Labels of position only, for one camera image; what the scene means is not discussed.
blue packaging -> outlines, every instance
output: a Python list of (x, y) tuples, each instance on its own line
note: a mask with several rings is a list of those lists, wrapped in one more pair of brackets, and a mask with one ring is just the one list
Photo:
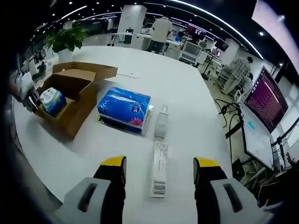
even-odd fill
[(111, 87), (97, 104), (100, 120), (120, 129), (142, 133), (149, 115), (150, 97)]
[(52, 87), (45, 90), (40, 95), (40, 99), (44, 110), (53, 117), (55, 117), (66, 105), (64, 95)]

green plant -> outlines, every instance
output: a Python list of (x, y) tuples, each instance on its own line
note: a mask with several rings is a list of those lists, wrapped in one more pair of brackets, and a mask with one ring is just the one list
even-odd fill
[(53, 46), (53, 51), (58, 53), (61, 50), (68, 49), (74, 51), (75, 47), (82, 47), (82, 41), (88, 37), (86, 30), (81, 27), (72, 29), (61, 29), (58, 33), (46, 38), (48, 48)]

potted plant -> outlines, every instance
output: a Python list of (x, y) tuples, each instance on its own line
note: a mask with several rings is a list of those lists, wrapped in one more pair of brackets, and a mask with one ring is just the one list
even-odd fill
[(82, 47), (82, 41), (87, 37), (86, 30), (81, 27), (72, 29), (61, 29), (58, 33), (48, 36), (46, 39), (48, 49), (52, 46), (55, 53), (58, 53), (59, 62), (71, 61), (75, 47)]

cardboard box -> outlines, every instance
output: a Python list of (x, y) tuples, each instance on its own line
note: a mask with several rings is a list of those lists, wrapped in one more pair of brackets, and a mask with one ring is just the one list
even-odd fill
[(53, 66), (53, 74), (37, 89), (41, 94), (53, 87), (66, 97), (67, 105), (52, 117), (38, 108), (38, 115), (74, 139), (81, 125), (97, 104), (94, 81), (115, 77), (117, 68), (91, 63), (70, 62)]

barcode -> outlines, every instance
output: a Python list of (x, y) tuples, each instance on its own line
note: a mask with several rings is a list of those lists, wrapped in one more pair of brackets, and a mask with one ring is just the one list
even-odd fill
[(154, 195), (165, 195), (165, 181), (154, 181), (153, 193)]

